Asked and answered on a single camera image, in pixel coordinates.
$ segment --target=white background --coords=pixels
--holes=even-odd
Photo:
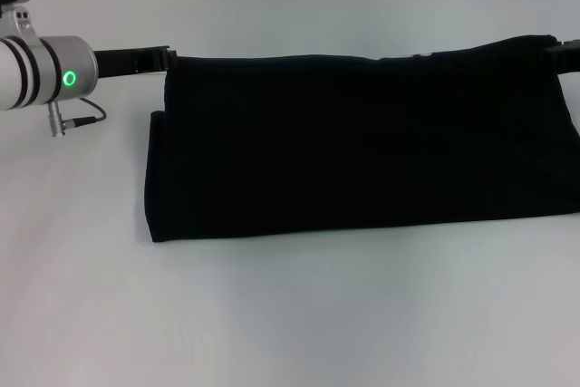
[[[95,50],[369,57],[580,38],[578,0],[33,0]],[[563,78],[580,115],[580,80]],[[580,385],[580,217],[154,245],[163,77],[100,82],[63,140],[0,113],[0,385]],[[92,113],[65,103],[67,117]]]

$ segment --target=folded black cloth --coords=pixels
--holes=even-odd
[[[402,59],[179,58],[151,117],[153,240],[580,211],[551,36]]]

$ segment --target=cable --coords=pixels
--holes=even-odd
[[[107,119],[107,112],[105,112],[105,110],[101,106],[99,106],[97,103],[91,102],[90,100],[84,99],[84,98],[80,98],[79,100],[82,100],[83,102],[91,105],[94,109],[99,111],[102,114],[102,116],[100,118],[83,117],[83,118],[73,118],[71,120],[65,120],[65,121],[63,121],[65,129],[74,129],[75,127],[88,126],[89,124],[94,124],[95,122],[99,122],[99,121],[105,121]]]
[[[98,121],[105,121],[107,119],[107,112],[105,112],[105,110],[101,106],[99,106],[97,103],[91,102],[89,99],[85,99],[85,98],[80,98],[79,100],[91,105],[94,109],[96,109],[97,111],[99,111],[102,114],[102,117],[97,118],[97,122]]]

